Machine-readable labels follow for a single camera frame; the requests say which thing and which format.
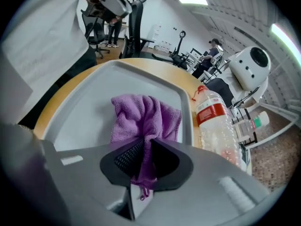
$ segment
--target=gray tray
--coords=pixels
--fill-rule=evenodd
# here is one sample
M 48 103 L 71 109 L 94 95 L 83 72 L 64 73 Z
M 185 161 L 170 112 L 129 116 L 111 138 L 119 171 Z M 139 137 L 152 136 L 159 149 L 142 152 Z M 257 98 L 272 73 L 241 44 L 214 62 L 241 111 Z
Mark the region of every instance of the gray tray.
M 119 60 L 112 60 L 86 77 L 62 102 L 43 138 L 57 151 L 110 143 L 116 121 L 111 98 L 122 94 L 154 96 L 182 112 L 178 142 L 193 145 L 187 93 L 180 87 Z

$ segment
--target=small plastic bottle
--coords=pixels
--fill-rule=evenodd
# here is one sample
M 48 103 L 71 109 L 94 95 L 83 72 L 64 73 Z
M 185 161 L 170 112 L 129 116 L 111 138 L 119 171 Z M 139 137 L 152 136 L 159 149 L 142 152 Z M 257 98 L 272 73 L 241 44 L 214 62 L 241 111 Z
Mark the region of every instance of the small plastic bottle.
M 258 128 L 266 126 L 269 124 L 269 116 L 263 111 L 258 116 L 251 120 L 242 120 L 234 124 L 235 131 L 238 136 L 238 141 L 245 141 L 250 138 L 250 136 Z
M 201 85 L 193 100 L 196 102 L 195 112 L 203 149 L 217 153 L 240 167 L 237 135 L 222 97 Z

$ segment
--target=ceiling light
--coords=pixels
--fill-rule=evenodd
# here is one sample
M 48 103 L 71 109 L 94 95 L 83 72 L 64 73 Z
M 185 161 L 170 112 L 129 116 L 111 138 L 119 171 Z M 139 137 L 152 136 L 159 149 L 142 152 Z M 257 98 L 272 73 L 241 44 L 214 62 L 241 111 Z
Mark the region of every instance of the ceiling light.
M 293 41 L 276 24 L 272 24 L 272 32 L 290 49 L 298 63 L 301 65 L 301 54 Z
M 200 4 L 200 5 L 208 5 L 206 0 L 179 0 L 184 4 Z

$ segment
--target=white ceiling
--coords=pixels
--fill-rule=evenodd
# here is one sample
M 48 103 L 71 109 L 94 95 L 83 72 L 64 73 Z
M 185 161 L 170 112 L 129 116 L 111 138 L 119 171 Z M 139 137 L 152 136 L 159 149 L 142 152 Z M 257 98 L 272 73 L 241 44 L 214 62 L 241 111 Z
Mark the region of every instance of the white ceiling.
M 289 21 L 271 0 L 207 0 L 208 6 L 185 5 L 211 33 L 223 42 L 227 54 L 248 46 L 266 50 L 272 61 L 269 87 L 263 102 L 288 108 L 301 98 L 301 65 L 270 32 L 277 23 L 298 46 Z

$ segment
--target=purple cloth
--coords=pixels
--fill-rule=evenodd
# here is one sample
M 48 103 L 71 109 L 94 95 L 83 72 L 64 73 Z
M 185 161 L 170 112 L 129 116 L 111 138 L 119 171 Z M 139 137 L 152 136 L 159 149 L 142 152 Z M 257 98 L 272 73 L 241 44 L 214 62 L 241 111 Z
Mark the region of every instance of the purple cloth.
M 117 115 L 111 142 L 144 137 L 143 162 L 138 178 L 133 178 L 132 183 L 151 189 L 157 180 L 151 157 L 151 140 L 159 137 L 176 141 L 181 111 L 151 96 L 125 94 L 112 98 L 111 102 Z

